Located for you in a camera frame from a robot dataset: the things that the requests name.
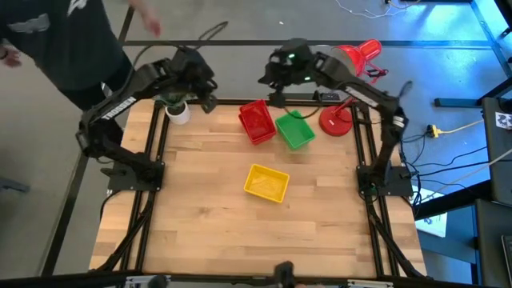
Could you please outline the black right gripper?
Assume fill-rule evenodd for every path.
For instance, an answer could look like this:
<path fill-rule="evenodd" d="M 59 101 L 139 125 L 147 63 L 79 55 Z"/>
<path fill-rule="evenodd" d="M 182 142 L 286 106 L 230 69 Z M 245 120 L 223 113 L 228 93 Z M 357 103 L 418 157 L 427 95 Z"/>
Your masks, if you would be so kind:
<path fill-rule="evenodd" d="M 279 63 L 267 63 L 265 65 L 264 75 L 258 80 L 258 83 L 277 91 L 277 95 L 275 92 L 268 94 L 269 106 L 278 108 L 286 106 L 286 97 L 282 91 L 285 87 L 295 84 L 295 72 L 296 69 L 292 65 Z"/>

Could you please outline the red plastic basket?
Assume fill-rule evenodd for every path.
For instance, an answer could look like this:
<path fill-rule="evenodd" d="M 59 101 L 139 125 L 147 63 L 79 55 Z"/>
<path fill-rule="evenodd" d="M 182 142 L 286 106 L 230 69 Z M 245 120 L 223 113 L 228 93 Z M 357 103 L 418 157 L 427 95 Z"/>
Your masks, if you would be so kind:
<path fill-rule="evenodd" d="M 276 135 L 273 119 L 264 100 L 259 99 L 245 104 L 239 108 L 239 112 L 239 120 L 253 145 L 258 145 Z"/>
<path fill-rule="evenodd" d="M 246 120 L 242 114 L 238 116 L 244 131 L 253 145 L 259 145 L 271 140 L 277 131 L 269 116 L 249 118 Z"/>

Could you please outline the green plastic basket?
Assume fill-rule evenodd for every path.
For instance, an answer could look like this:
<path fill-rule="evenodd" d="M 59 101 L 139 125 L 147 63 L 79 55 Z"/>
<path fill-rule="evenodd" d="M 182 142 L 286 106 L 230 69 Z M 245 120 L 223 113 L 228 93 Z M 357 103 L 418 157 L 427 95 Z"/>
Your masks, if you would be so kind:
<path fill-rule="evenodd" d="M 315 139 L 315 133 L 310 131 L 281 131 L 280 135 L 291 150 L 300 149 Z"/>
<path fill-rule="evenodd" d="M 289 114 L 277 118 L 274 121 L 278 132 L 281 131 L 310 131 L 313 130 L 298 110 L 292 110 Z"/>

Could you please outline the yellow plastic basket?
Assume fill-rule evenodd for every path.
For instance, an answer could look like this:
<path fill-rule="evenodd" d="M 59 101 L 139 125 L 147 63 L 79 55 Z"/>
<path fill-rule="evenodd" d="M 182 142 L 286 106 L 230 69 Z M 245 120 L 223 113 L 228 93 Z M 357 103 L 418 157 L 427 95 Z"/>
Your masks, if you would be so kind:
<path fill-rule="evenodd" d="M 287 190 L 289 180 L 290 176 L 286 173 L 253 164 L 243 189 L 248 186 L 280 186 Z"/>
<path fill-rule="evenodd" d="M 248 186 L 244 188 L 244 191 L 255 197 L 276 203 L 282 203 L 286 195 L 286 189 L 280 186 Z"/>

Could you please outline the white plant pot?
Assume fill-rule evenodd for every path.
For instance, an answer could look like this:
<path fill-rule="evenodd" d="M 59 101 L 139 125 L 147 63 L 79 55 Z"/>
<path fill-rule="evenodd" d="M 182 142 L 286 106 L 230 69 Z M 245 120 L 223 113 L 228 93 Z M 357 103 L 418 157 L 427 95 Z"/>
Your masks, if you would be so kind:
<path fill-rule="evenodd" d="M 176 125 L 184 125 L 191 118 L 190 108 L 186 102 L 178 108 L 166 107 L 165 113 L 170 122 Z"/>

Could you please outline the green snake plant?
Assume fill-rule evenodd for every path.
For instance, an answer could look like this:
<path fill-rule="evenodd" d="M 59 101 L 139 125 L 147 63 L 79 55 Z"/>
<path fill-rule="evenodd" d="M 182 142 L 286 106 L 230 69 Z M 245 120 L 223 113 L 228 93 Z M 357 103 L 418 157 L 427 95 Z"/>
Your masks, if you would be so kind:
<path fill-rule="evenodd" d="M 154 96 L 154 100 L 167 108 L 169 112 L 180 114 L 184 111 L 186 102 L 196 99 L 196 97 L 196 93 L 193 92 L 168 92 Z"/>

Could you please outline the person's hand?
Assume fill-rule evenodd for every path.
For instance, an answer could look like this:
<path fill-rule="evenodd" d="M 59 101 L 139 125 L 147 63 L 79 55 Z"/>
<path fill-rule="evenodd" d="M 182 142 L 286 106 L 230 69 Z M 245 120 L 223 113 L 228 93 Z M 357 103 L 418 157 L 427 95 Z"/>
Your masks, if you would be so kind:
<path fill-rule="evenodd" d="M 161 35 L 161 23 L 155 12 L 150 8 L 146 0 L 127 0 L 129 5 L 138 13 L 146 31 L 156 38 Z"/>
<path fill-rule="evenodd" d="M 11 68 L 20 66 L 19 52 L 0 44 L 0 63 Z"/>

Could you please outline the person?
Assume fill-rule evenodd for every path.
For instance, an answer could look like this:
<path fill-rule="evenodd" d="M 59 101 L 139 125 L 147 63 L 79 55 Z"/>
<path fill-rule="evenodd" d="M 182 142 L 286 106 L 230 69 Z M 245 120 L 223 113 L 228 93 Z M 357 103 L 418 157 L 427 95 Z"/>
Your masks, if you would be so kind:
<path fill-rule="evenodd" d="M 123 88 L 133 66 L 102 0 L 0 0 L 0 44 L 30 57 L 80 110 Z"/>

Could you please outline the black desk leg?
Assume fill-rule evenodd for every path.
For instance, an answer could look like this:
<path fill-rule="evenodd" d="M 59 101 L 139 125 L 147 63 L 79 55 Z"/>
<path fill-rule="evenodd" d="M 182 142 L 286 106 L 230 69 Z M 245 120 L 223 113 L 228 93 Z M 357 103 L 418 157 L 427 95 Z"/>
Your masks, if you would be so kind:
<path fill-rule="evenodd" d="M 512 90 L 512 77 L 498 84 L 480 98 L 436 98 L 434 105 L 445 108 L 479 108 L 486 98 L 500 98 Z"/>

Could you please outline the silver aluminium bar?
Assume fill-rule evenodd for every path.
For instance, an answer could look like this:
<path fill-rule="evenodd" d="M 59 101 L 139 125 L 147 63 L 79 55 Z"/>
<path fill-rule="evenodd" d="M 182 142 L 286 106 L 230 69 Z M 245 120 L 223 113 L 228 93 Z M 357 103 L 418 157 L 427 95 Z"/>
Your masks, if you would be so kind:
<path fill-rule="evenodd" d="M 394 284 L 374 280 L 348 279 L 347 288 L 394 288 Z"/>
<path fill-rule="evenodd" d="M 147 283 L 153 276 L 154 275 L 130 276 L 126 279 L 123 288 L 147 288 Z M 169 284 L 171 276 L 166 276 Z"/>

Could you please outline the white printed paper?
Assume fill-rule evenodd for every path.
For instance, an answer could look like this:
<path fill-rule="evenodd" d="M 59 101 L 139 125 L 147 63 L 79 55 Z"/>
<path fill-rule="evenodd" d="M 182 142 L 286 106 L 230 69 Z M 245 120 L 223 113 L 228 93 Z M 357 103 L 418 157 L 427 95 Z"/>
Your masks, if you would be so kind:
<path fill-rule="evenodd" d="M 429 200 L 442 196 L 442 194 L 433 192 L 432 190 L 428 190 L 426 188 L 421 188 L 420 195 L 422 198 L 421 203 L 428 202 Z M 422 232 L 444 238 L 446 236 L 447 212 L 444 214 L 417 220 L 415 222 L 415 226 Z"/>

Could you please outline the black beam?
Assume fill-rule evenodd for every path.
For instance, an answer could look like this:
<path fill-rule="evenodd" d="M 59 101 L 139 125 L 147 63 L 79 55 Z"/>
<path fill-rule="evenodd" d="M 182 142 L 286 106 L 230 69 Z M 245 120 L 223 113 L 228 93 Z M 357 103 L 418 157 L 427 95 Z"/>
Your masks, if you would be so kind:
<path fill-rule="evenodd" d="M 414 219 L 422 220 L 470 206 L 473 205 L 477 199 L 492 199 L 491 180 L 486 180 L 413 206 Z"/>

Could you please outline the black desk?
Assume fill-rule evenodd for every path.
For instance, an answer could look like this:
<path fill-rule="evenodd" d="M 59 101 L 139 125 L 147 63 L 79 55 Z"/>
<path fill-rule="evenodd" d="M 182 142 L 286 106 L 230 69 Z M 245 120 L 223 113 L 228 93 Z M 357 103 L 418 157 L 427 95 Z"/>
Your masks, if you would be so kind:
<path fill-rule="evenodd" d="M 502 237 L 512 236 L 512 207 L 475 202 L 479 269 L 484 286 L 512 288 Z"/>
<path fill-rule="evenodd" d="M 492 198 L 496 202 L 512 206 L 512 130 L 495 125 L 495 113 L 504 112 L 496 98 L 482 102 L 482 114 L 486 133 Z"/>

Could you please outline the white marker tag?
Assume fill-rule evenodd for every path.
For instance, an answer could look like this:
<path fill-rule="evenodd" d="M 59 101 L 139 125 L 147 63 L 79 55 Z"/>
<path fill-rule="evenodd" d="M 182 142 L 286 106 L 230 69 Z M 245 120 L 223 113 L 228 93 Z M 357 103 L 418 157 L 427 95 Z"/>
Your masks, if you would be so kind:
<path fill-rule="evenodd" d="M 505 130 L 512 130 L 512 114 L 496 112 L 495 113 L 495 125 L 498 128 L 502 128 Z"/>

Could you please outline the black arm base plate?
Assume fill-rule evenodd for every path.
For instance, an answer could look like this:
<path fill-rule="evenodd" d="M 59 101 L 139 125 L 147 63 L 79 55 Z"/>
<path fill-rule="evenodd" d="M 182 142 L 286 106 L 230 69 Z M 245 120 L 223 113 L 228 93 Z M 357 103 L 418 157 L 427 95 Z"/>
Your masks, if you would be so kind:
<path fill-rule="evenodd" d="M 411 173 L 404 166 L 358 166 L 356 168 L 358 189 L 369 196 L 411 196 Z"/>
<path fill-rule="evenodd" d="M 110 179 L 110 190 L 154 191 L 162 188 L 164 162 L 156 162 L 153 174 L 147 178 L 137 176 L 128 165 L 116 162 L 111 169 L 106 169 L 105 175 Z"/>

